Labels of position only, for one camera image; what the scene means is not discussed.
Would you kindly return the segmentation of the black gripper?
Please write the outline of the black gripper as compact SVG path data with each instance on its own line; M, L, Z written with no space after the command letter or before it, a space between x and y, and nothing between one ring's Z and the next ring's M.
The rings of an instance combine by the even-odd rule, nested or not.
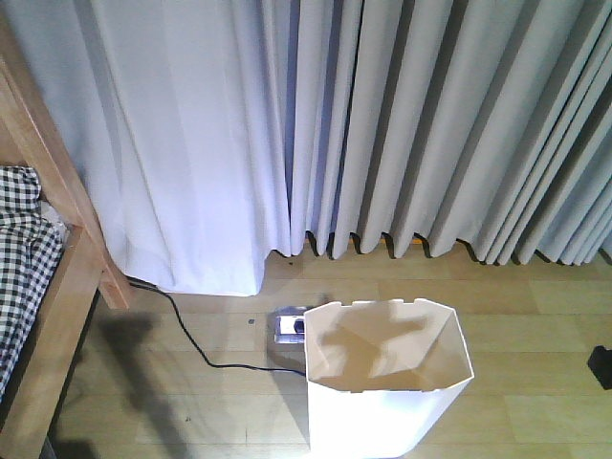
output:
M612 388L611 350L602 345L594 347L587 366L604 390Z

